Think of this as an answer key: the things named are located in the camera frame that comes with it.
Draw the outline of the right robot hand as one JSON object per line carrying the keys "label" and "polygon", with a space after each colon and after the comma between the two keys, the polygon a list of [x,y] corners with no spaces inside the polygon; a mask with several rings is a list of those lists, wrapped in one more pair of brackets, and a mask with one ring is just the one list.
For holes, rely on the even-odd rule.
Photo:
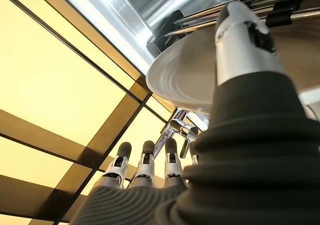
{"label": "right robot hand", "polygon": [[102,176],[73,225],[317,225],[320,124],[309,119],[273,36],[245,4],[215,25],[216,87],[197,164],[162,189]]}

